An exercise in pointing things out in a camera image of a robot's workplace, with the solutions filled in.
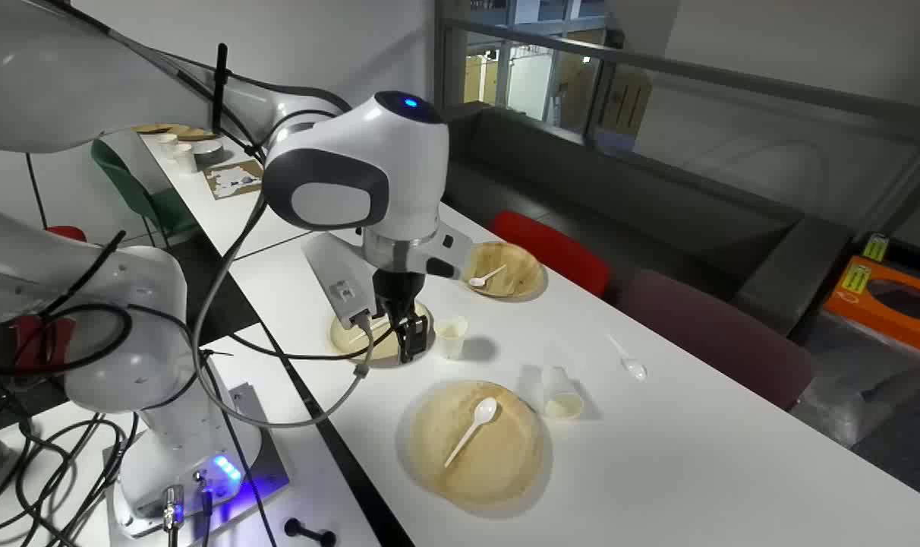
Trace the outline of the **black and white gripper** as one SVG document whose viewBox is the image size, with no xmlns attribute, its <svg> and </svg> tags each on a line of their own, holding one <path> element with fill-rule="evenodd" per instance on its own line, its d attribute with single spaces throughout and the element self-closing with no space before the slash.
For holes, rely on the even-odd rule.
<svg viewBox="0 0 920 547">
<path fill-rule="evenodd" d="M 471 267 L 471 248 L 474 243 L 452 229 L 438 229 L 426 239 L 393 239 L 375 229 L 366 229 L 359 239 L 322 235 L 318 290 L 341 324 L 377 317 L 383 332 L 398 336 L 402 358 L 412 362 L 428 350 L 428 314 L 412 304 L 421 284 L 460 281 Z"/>
</svg>

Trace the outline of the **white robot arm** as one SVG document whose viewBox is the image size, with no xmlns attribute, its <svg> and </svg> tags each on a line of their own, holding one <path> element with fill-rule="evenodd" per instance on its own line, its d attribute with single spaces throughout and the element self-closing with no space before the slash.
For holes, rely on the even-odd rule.
<svg viewBox="0 0 920 547">
<path fill-rule="evenodd" d="M 263 201 L 288 225 L 355 229 L 377 277 L 452 273 L 467 247 L 441 221 L 450 129 L 433 103 L 380 92 L 308 132 L 282 117 L 303 94 L 140 47 L 62 0 L 0 0 L 0 152 L 62 152 L 152 122 L 205 126 L 229 110 L 269 144 Z M 130 324 L 122 350 L 68 377 L 91 410 L 135 410 L 148 435 L 122 465 L 140 514 L 206 478 L 234 492 L 240 463 L 220 399 L 196 373 L 188 341 L 158 319 Z"/>
</svg>

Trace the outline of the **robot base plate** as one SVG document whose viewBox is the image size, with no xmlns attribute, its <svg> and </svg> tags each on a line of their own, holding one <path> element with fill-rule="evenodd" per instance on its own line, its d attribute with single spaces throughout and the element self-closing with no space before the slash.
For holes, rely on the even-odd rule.
<svg viewBox="0 0 920 547">
<path fill-rule="evenodd" d="M 263 454 L 280 463 L 269 435 L 229 417 L 200 387 L 164 406 L 140 410 L 143 435 L 130 445 L 114 492 L 114 514 L 129 538 L 145 538 L 181 521 L 240 501 L 254 490 L 278 490 L 282 475 L 245 481 Z"/>
</svg>

